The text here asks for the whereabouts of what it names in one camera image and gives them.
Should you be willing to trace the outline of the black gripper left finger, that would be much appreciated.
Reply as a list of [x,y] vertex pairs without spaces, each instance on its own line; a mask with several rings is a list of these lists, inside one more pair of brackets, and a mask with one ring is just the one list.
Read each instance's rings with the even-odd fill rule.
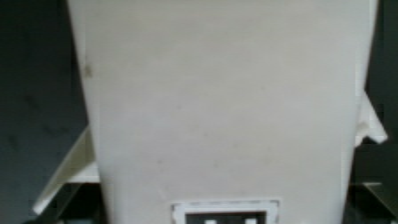
[[66,184],[43,212],[23,224],[105,224],[101,185]]

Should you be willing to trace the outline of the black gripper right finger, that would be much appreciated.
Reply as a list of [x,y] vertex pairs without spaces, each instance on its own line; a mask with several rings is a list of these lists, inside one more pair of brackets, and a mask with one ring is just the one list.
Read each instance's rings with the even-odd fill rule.
[[398,196],[380,182],[352,184],[348,188],[350,203],[368,219],[384,219],[398,224]]

